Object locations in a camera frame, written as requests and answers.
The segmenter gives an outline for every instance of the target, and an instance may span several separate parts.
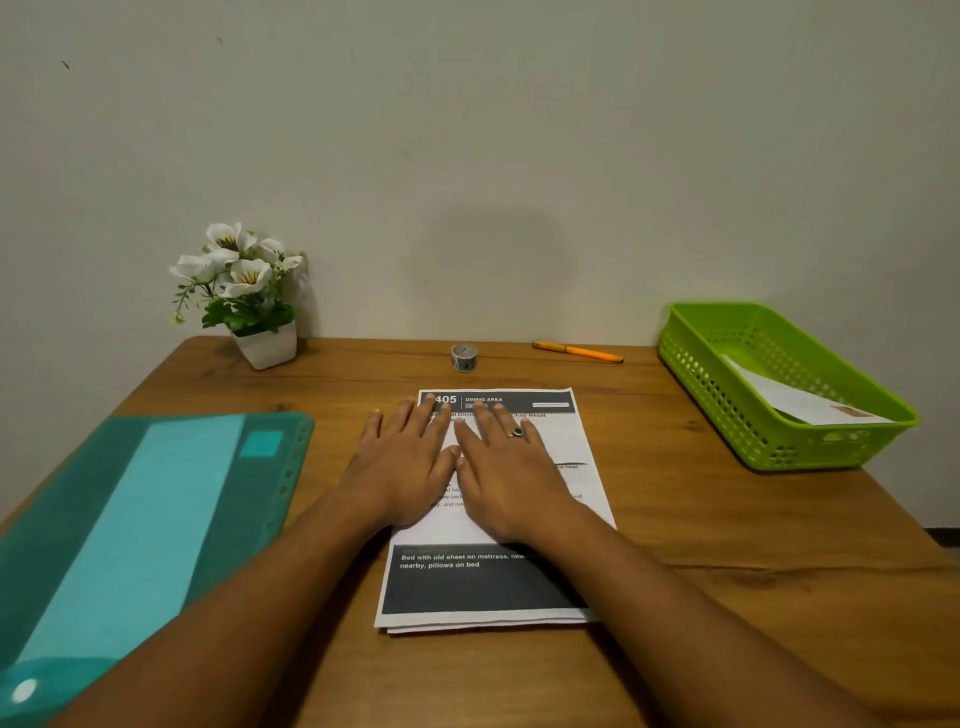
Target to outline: tape roll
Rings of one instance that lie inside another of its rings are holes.
[[[477,366],[477,350],[470,344],[450,347],[450,366],[458,372],[472,372]]]

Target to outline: wooden tabletop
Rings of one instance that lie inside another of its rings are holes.
[[[309,414],[291,520],[334,487],[375,407],[421,387],[572,386],[624,534],[897,724],[960,726],[960,570],[869,475],[748,471],[652,348],[604,347],[617,366],[478,344],[458,374],[450,344],[312,339],[255,372],[228,339],[197,337],[117,413]],[[602,627],[378,633],[385,558],[383,538],[361,554],[267,724],[644,724],[642,682]]]

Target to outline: paper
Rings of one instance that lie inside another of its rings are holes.
[[[726,354],[724,358],[740,376],[747,380],[756,393],[767,401],[767,404],[809,425],[876,425],[891,422],[849,404],[828,400],[768,379],[766,376],[749,372]]]
[[[474,400],[501,401],[537,427],[570,493],[615,527],[607,495],[570,389],[421,390],[448,403],[477,431]],[[453,427],[444,447],[456,444]],[[390,541],[374,626],[426,631],[476,626],[569,623],[591,619],[583,600],[535,551],[499,544],[464,508],[453,475],[426,516]]]
[[[150,426],[18,663],[119,660],[180,613],[243,423]]]

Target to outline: green plastic basket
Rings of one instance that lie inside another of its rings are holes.
[[[893,422],[807,425],[781,415],[724,360]],[[776,311],[756,303],[675,303],[660,357],[740,459],[758,471],[863,465],[917,413]]]

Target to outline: teal folder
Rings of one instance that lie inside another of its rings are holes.
[[[114,417],[0,540],[0,728],[41,725],[280,532],[313,421]]]

